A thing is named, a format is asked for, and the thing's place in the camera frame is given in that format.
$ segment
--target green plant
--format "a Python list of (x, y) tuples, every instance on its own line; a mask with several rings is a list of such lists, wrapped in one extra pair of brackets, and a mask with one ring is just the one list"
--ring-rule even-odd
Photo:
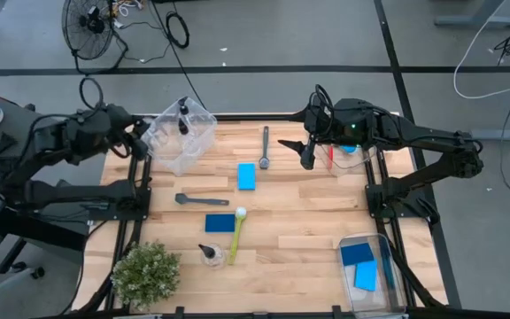
[(176, 291), (180, 254), (168, 253), (160, 243), (134, 245), (125, 258), (115, 264), (112, 283), (124, 304), (144, 311), (159, 299)]

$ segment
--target blue block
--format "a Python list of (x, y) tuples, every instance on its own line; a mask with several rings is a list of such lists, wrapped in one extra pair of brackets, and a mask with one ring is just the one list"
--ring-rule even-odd
[(374, 292), (376, 283), (377, 261), (366, 261), (357, 264), (355, 267), (355, 287)]
[(344, 152), (348, 153), (348, 154), (351, 154), (353, 152), (355, 152), (355, 150), (357, 150), (358, 148), (355, 147), (355, 146), (340, 146), (340, 148), (342, 150), (344, 150)]
[(234, 214), (207, 214), (205, 232), (235, 232), (236, 216)]
[(344, 266), (351, 266), (374, 259), (371, 247), (367, 243), (342, 247), (342, 263)]
[(243, 163), (237, 165), (237, 189), (240, 191), (255, 191), (255, 164)]

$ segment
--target gray utensil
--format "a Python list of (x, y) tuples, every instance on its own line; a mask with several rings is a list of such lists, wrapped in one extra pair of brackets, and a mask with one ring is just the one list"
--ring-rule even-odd
[(267, 157), (267, 146), (269, 144), (269, 127), (263, 128), (263, 157), (259, 160), (259, 168), (269, 168), (269, 158)]
[(227, 206), (229, 205), (229, 200), (225, 199), (211, 199), (211, 198), (189, 198), (184, 193), (177, 193), (174, 196), (174, 200), (178, 204), (186, 204), (186, 203), (199, 203), (199, 204), (208, 204), (208, 205), (221, 205)]

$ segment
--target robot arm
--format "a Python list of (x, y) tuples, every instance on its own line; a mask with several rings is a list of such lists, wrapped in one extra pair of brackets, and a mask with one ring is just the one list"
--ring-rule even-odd
[(442, 153), (440, 160), (434, 164), (402, 178), (391, 177), (382, 185), (370, 188), (368, 192), (373, 194), (368, 196), (376, 197), (379, 205), (405, 198), (410, 191), (448, 176), (473, 177), (483, 168), (478, 155), (482, 145), (469, 134), (419, 127), (356, 98), (345, 98), (331, 105), (320, 86), (311, 95), (308, 106), (291, 115), (289, 120), (304, 123), (309, 134), (308, 142), (304, 145), (302, 142), (280, 140), (279, 143), (297, 152), (305, 169), (313, 169), (316, 144), (359, 145), (364, 150), (375, 146), (382, 151), (413, 147)]
[[(131, 132), (126, 128), (133, 126)], [(50, 203), (102, 200), (117, 206), (135, 203), (135, 186), (129, 180), (106, 186), (54, 187), (31, 177), (45, 166), (62, 160), (78, 165), (98, 153), (112, 149), (121, 157), (144, 159), (146, 144), (140, 140), (149, 126), (121, 106), (99, 105), (93, 110), (79, 111), (66, 120), (37, 128), (29, 133), (27, 146), (18, 159), (0, 160), (0, 198), (7, 206), (18, 209), (40, 209)], [(125, 146), (126, 154), (119, 154), (115, 146)]]

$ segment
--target clear plastic container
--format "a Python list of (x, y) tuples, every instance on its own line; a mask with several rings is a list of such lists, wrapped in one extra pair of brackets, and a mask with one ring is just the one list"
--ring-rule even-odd
[(204, 107), (183, 97), (160, 114), (141, 139), (153, 159), (180, 176), (212, 146), (217, 124)]
[(323, 144), (314, 150), (314, 155), (320, 158), (330, 174), (336, 177), (349, 174), (364, 162), (371, 160), (376, 154), (377, 149), (374, 146), (364, 151), (360, 146), (347, 147)]
[[(355, 287), (356, 265), (344, 266), (342, 248), (352, 245), (369, 244), (377, 262), (377, 277), (373, 292)], [(357, 318), (381, 317), (384, 315), (403, 314), (405, 311), (401, 275), (395, 265), (387, 238), (380, 234), (359, 234), (344, 237), (338, 246), (340, 265), (344, 286), (352, 312)]]

